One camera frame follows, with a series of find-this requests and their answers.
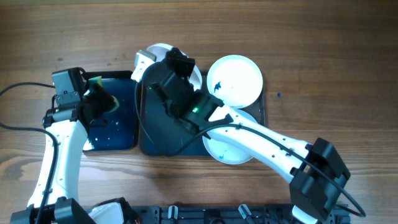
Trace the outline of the green yellow sponge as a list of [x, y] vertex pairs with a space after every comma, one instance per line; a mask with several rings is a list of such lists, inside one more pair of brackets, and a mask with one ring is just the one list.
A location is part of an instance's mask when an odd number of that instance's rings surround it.
[[86, 99], [90, 103], [97, 104], [103, 113], [112, 113], [119, 108], [118, 99], [104, 88], [101, 76], [88, 79]]

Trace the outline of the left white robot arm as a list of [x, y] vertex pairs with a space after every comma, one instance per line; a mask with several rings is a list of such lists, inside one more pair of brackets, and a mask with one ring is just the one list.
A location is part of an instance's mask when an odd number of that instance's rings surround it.
[[93, 121], [116, 111], [119, 102], [102, 84], [104, 78], [127, 78], [128, 70], [86, 72], [81, 67], [53, 72], [52, 107], [43, 118], [46, 147], [40, 175], [27, 208], [11, 223], [139, 223], [125, 198], [106, 200], [87, 212], [78, 203], [81, 155]]

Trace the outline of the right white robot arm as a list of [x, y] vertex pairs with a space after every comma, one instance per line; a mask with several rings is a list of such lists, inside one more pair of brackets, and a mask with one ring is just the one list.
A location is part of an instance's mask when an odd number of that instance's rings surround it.
[[181, 154], [197, 139], [212, 142], [211, 156], [227, 162], [257, 159], [288, 184], [293, 216], [304, 223], [325, 221], [336, 207], [350, 172], [328, 141], [313, 144], [274, 132], [243, 116], [241, 109], [261, 94], [262, 73], [249, 58], [228, 55], [209, 69], [207, 88], [193, 83], [195, 60], [174, 47], [136, 54], [132, 78], [146, 95], [142, 128], [165, 156]]

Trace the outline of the small dark blue tray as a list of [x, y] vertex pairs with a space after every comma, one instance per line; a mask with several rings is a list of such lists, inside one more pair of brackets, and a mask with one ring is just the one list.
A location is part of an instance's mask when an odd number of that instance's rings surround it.
[[88, 139], [83, 150], [113, 151], [127, 150], [135, 145], [136, 110], [134, 97], [136, 81], [131, 79], [132, 72], [85, 72], [84, 79], [101, 77], [102, 87], [119, 101], [119, 107], [111, 113], [105, 113], [90, 124]]

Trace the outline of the large dark tray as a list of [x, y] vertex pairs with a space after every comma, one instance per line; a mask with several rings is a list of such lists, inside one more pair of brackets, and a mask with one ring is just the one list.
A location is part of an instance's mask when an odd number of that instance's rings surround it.
[[[187, 132], [175, 122], [173, 117], [165, 113], [162, 100], [154, 90], [155, 83], [158, 83], [167, 77], [170, 72], [145, 72], [141, 84], [137, 88], [136, 100], [137, 111], [139, 112], [142, 125], [139, 128], [139, 148], [142, 153], [148, 156], [164, 156], [165, 154], [173, 154], [179, 150], [188, 140], [197, 134]], [[265, 102], [263, 96], [264, 88], [262, 86], [257, 99], [250, 105], [238, 108], [248, 113], [259, 124], [266, 126]], [[206, 150], [202, 138], [198, 138], [187, 146], [180, 154], [181, 156], [210, 156]]]

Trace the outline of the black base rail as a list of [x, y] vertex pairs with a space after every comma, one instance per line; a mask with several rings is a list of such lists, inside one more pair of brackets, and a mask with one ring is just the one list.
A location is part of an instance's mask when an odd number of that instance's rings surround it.
[[206, 224], [206, 223], [300, 223], [292, 215], [291, 204], [267, 204], [265, 206], [239, 207], [169, 207], [141, 206], [132, 208], [139, 216], [140, 224]]

